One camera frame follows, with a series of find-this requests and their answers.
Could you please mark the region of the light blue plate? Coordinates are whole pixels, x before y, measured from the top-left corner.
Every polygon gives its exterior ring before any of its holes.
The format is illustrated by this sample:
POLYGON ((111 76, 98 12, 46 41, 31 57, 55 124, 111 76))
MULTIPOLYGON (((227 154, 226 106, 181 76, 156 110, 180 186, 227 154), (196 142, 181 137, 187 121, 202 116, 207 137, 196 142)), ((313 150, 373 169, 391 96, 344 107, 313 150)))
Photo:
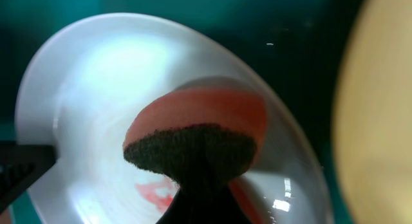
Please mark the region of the light blue plate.
POLYGON ((31 59, 15 109, 20 144, 51 144, 56 164, 28 189, 43 223, 155 223, 177 186, 122 156, 133 119, 191 86, 260 93, 268 126, 256 164, 233 186, 253 223, 332 223, 321 167, 301 128, 247 64, 181 24, 96 15, 48 39, 31 59))

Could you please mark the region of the yellow-green plate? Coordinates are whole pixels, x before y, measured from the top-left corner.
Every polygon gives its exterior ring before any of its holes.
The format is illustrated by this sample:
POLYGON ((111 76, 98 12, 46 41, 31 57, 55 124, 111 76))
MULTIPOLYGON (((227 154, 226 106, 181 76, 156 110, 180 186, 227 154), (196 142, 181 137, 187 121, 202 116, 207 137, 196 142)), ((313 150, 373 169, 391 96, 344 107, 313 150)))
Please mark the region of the yellow-green plate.
POLYGON ((411 222, 411 0, 365 0, 340 68, 332 147, 354 222, 411 222))

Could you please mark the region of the orange and black sponge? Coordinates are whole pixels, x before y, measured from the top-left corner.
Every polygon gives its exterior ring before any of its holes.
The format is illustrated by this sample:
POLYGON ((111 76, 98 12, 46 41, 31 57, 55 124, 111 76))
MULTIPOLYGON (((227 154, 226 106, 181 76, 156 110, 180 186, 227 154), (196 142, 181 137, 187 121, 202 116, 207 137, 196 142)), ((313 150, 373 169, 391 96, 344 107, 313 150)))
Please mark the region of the orange and black sponge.
POLYGON ((139 112, 126 133, 124 159, 178 184, 161 223, 259 223, 231 181, 255 162, 266 128, 265 101, 257 93, 181 89, 139 112))

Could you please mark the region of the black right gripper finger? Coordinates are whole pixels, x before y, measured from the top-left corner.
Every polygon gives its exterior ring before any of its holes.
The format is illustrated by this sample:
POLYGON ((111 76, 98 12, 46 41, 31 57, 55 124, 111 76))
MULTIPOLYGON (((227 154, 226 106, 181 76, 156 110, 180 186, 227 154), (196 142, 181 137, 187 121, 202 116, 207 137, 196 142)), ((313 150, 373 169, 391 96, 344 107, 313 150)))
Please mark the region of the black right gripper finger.
POLYGON ((1 210, 4 211, 57 161, 52 145, 1 141, 1 210))

